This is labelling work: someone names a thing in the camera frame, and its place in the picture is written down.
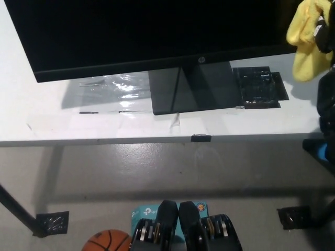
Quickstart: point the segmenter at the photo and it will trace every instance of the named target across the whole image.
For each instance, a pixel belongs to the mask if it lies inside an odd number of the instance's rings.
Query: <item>clear plastic wrap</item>
[[[152,111],[148,72],[71,80],[63,108],[82,112]]]

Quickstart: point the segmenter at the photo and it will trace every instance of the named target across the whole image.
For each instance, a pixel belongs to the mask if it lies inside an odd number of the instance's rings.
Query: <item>black monitor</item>
[[[294,52],[300,2],[5,0],[38,82],[151,71],[156,114],[238,104],[225,62]]]

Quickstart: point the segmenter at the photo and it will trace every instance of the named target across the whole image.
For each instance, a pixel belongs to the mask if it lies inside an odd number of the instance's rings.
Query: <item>yellow cloth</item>
[[[288,28],[287,42],[298,46],[292,69],[297,81],[309,81],[329,69],[332,52],[319,51],[314,32],[321,14],[328,25],[330,6],[328,0],[303,0]]]

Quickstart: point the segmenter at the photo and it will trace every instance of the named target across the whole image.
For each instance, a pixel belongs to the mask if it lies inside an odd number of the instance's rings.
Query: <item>monitor stand base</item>
[[[149,81],[155,115],[241,105],[229,62],[149,71]]]

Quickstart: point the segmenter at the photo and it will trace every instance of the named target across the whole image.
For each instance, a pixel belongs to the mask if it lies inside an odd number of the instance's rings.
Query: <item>basketball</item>
[[[131,237],[120,230],[105,230],[93,235],[82,251],[128,251]]]

